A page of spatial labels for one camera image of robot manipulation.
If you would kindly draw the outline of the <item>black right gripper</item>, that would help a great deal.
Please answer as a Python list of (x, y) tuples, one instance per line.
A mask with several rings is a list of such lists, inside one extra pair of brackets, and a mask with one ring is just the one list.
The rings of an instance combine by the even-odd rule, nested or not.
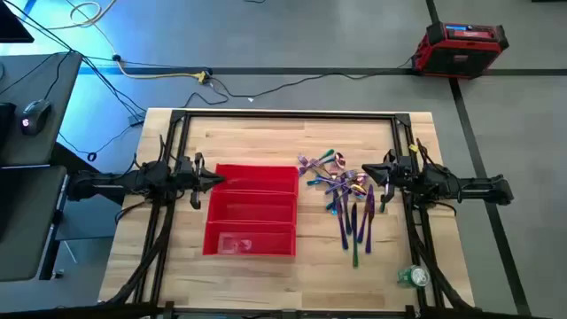
[(388, 203), (395, 193), (395, 187), (403, 189), (413, 179), (413, 165), (410, 156), (398, 155), (391, 149), (384, 156), (384, 163), (363, 164), (361, 168), (379, 186), (384, 186), (384, 202)]

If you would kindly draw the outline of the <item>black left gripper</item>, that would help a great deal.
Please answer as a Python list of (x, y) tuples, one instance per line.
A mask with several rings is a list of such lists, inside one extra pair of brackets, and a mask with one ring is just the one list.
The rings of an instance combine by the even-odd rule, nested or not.
[[(174, 180), (176, 188), (179, 191), (191, 190), (190, 204), (194, 209), (201, 207), (199, 198), (200, 193), (211, 190), (214, 186), (224, 182), (225, 177), (215, 172), (211, 172), (204, 167), (205, 161), (201, 152), (195, 154), (194, 159), (182, 156), (176, 162), (174, 172)], [(203, 169), (203, 177), (201, 180), (201, 170)]]

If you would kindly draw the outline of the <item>red plastic bin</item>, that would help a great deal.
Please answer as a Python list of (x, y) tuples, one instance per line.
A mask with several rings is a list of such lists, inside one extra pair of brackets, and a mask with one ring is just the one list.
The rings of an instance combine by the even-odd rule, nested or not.
[(215, 173), (225, 181), (214, 186), (214, 191), (299, 194), (299, 171), (294, 166), (218, 164)]
[(296, 230), (289, 223), (208, 222), (203, 254), (294, 256)]
[(294, 223), (297, 199), (284, 193), (215, 192), (211, 195), (209, 222)]

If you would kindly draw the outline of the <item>green soda can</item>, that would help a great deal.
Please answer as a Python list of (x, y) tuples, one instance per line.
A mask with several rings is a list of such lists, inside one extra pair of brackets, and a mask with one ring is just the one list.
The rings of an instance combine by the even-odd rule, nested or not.
[(427, 286), (431, 276), (426, 268), (412, 265), (397, 273), (397, 283), (402, 287), (421, 288)]

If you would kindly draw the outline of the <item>red black jobsite radio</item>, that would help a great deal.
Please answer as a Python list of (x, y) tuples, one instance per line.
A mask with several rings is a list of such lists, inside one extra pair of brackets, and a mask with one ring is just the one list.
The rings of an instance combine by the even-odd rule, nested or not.
[(435, 22), (411, 58), (412, 69), (422, 75), (473, 79), (508, 47), (503, 25)]

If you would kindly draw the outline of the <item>black computer mouse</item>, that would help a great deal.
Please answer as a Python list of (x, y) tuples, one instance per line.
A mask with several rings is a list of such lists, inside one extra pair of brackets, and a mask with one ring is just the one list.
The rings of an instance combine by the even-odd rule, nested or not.
[(51, 103), (39, 99), (28, 104), (19, 117), (20, 129), (23, 135), (36, 136), (45, 127), (51, 111)]

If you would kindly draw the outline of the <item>dark grey desk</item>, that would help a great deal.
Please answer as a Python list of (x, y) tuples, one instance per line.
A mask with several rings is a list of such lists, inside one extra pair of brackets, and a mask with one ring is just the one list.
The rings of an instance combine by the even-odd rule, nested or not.
[[(0, 166), (32, 166), (50, 162), (82, 57), (67, 51), (47, 55), (0, 56), (4, 66), (0, 103), (15, 105), (15, 116), (0, 147)], [(20, 115), (29, 104), (51, 104), (45, 127), (35, 136), (20, 128)]]

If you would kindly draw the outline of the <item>black keyboard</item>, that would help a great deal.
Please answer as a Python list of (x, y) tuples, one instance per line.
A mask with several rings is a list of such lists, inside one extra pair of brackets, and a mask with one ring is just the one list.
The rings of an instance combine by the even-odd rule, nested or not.
[(4, 147), (14, 118), (16, 105), (0, 102), (0, 150)]

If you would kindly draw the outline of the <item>black monitor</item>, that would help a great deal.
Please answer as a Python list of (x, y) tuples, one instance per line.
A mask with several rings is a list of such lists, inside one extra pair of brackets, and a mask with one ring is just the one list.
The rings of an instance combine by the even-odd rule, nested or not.
[(0, 43), (32, 43), (34, 40), (18, 17), (0, 0)]

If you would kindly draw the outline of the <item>black aluminium table frame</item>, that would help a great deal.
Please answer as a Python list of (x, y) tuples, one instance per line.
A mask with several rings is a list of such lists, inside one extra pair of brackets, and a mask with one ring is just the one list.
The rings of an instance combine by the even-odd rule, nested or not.
[[(380, 162), (406, 136), (397, 113), (192, 110), (186, 152), (219, 163), (293, 165), (301, 154), (342, 152), (354, 169)], [(176, 202), (159, 299), (179, 308), (260, 310), (402, 310), (418, 292), (397, 284), (410, 263), (406, 215), (395, 197), (372, 223), (373, 248), (360, 254), (340, 244), (336, 217), (321, 187), (301, 185), (296, 253), (292, 257), (205, 256), (207, 211)]]

